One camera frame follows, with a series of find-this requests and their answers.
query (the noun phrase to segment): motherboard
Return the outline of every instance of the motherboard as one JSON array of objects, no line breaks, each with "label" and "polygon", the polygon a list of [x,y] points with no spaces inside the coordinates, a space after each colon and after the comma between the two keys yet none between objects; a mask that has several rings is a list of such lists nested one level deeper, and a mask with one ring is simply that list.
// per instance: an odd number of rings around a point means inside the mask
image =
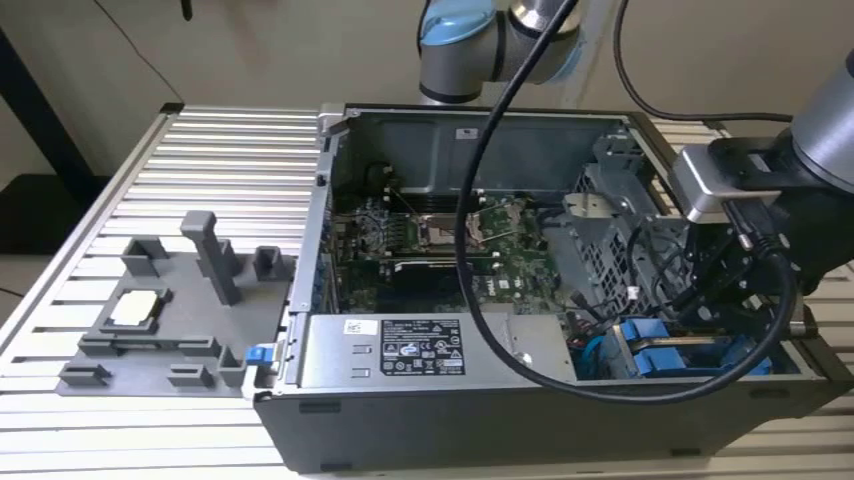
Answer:
[{"label": "motherboard", "polygon": [[[425,211],[454,203],[425,202],[398,192],[391,198],[397,202],[371,198],[334,217],[339,311],[465,311],[454,213]],[[516,314],[564,314],[572,302],[538,224],[541,205],[514,195],[481,195],[474,205],[466,234],[481,304]]]}]

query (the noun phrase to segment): wire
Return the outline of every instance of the wire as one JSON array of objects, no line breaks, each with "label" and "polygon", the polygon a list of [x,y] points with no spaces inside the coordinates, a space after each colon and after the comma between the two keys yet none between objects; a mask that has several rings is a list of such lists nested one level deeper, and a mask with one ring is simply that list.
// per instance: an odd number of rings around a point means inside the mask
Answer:
[{"label": "wire", "polygon": [[792,115],[784,115],[780,113],[710,113],[710,114],[688,114],[688,113],[669,113],[654,106],[652,106],[646,100],[641,97],[638,90],[636,89],[629,74],[626,73],[626,65],[624,63],[624,22],[626,20],[626,10],[629,8],[629,0],[624,0],[617,10],[617,20],[614,24],[614,63],[617,65],[617,74],[620,80],[624,83],[624,88],[629,93],[629,96],[638,104],[641,109],[652,116],[664,118],[666,120],[676,121],[694,121],[694,122],[730,122],[741,120],[762,120],[766,122],[784,122],[792,123]]},{"label": "wire", "polygon": [[10,290],[9,288],[0,287],[0,292],[6,293],[9,295],[13,295],[14,297],[25,298],[25,294],[23,293],[18,293],[15,290]]},{"label": "wire", "polygon": [[110,11],[105,8],[105,5],[102,5],[101,0],[93,0],[93,2],[95,3],[95,5],[98,5],[98,8],[101,8],[102,12],[105,12],[105,15],[107,15],[107,18],[110,19],[110,21],[113,22],[113,24],[117,26],[117,28],[119,29],[119,33],[122,33],[122,36],[125,37],[125,39],[129,41],[129,44],[131,45],[131,48],[134,49],[134,52],[137,52],[137,56],[141,58],[141,60],[143,62],[146,62],[146,65],[149,65],[149,68],[151,68],[151,71],[155,72],[155,74],[161,77],[161,80],[163,80],[163,83],[166,84],[166,86],[170,88],[170,90],[173,90],[173,93],[175,94],[175,96],[178,97],[178,100],[185,103],[185,97],[182,97],[182,94],[178,93],[178,90],[175,89],[175,87],[173,86],[173,84],[170,83],[170,81],[166,79],[166,77],[163,76],[163,74],[161,73],[161,70],[158,70],[158,68],[151,64],[151,62],[149,61],[149,59],[146,58],[146,56],[143,55],[143,53],[139,51],[139,48],[137,48],[137,44],[134,43],[134,40],[131,40],[130,35],[127,34],[127,32],[125,31],[125,29],[122,28],[122,25],[119,25],[119,22],[117,21],[117,19],[114,18],[114,16],[110,14]]},{"label": "wire", "polygon": [[520,362],[517,357],[508,351],[505,345],[496,338],[496,335],[493,334],[493,331],[490,329],[490,325],[488,324],[486,318],[484,317],[481,305],[478,304],[478,296],[474,291],[474,277],[466,258],[466,205],[469,196],[472,195],[476,177],[478,175],[478,167],[481,165],[481,161],[484,160],[484,153],[486,152],[486,148],[490,144],[490,139],[493,138],[493,134],[496,133],[496,129],[498,127],[498,122],[501,121],[505,112],[508,111],[508,107],[513,102],[514,96],[517,95],[520,88],[522,87],[522,84],[525,83],[528,76],[532,73],[532,70],[534,69],[534,66],[537,65],[544,55],[544,52],[549,47],[552,38],[554,37],[558,29],[561,28],[561,25],[573,12],[577,4],[578,0],[565,0],[558,7],[556,16],[552,19],[544,34],[537,39],[537,43],[534,44],[532,52],[524,60],[522,66],[514,74],[513,79],[508,83],[498,102],[496,103],[496,106],[493,107],[493,110],[488,115],[486,123],[482,129],[482,135],[478,139],[478,144],[476,146],[472,160],[468,165],[466,176],[464,178],[464,183],[460,190],[457,212],[454,214],[454,252],[457,273],[460,277],[460,285],[464,292],[464,298],[466,300],[466,305],[469,307],[478,332],[481,333],[481,336],[484,337],[484,340],[493,350],[496,356],[514,372],[517,372],[522,377],[544,387],[552,388],[553,390],[557,390],[562,393],[577,395],[590,400],[634,405],[662,405],[704,397],[721,390],[742,376],[745,376],[768,356],[769,351],[777,344],[777,341],[786,329],[796,308],[796,299],[798,293],[797,282],[794,273],[792,271],[790,262],[786,260],[786,257],[777,252],[772,252],[766,257],[764,257],[765,262],[769,264],[769,266],[780,276],[781,296],[768,334],[758,342],[756,348],[752,349],[750,353],[748,353],[748,355],[741,359],[734,367],[720,376],[710,378],[688,390],[680,390],[674,393],[657,394],[650,396],[626,396],[589,390],[588,388],[581,388],[573,384],[561,382],[554,378],[544,375],[522,362]]},{"label": "wire", "polygon": [[588,307],[581,307],[581,306],[578,306],[578,307],[566,307],[566,309],[568,310],[573,310],[573,311],[586,312],[588,309],[592,309],[592,308],[596,309],[596,308],[605,307],[606,305],[610,305],[612,303],[617,302],[617,300],[618,300],[617,298],[612,298],[610,300],[606,300],[605,302],[597,303],[596,305],[590,305]]},{"label": "wire", "polygon": [[418,17],[418,28],[416,29],[416,47],[418,48],[418,56],[422,56],[422,28],[425,26],[425,17],[428,16],[428,10],[430,9],[430,0],[425,0],[425,8],[422,9],[422,14]]},{"label": "wire", "polygon": [[670,268],[670,265],[673,265],[673,262],[680,257],[682,257],[681,250],[677,250],[668,256],[668,258],[665,259],[665,263],[661,265],[660,268],[657,268],[657,272],[656,272],[657,276],[656,276],[656,280],[653,281],[653,287],[650,288],[650,296],[656,301],[656,307],[648,312],[664,311],[670,317],[676,317],[677,315],[676,315],[676,312],[670,309],[670,306],[662,301],[662,298],[658,295],[658,285],[662,283],[662,278],[668,276],[668,269]]}]

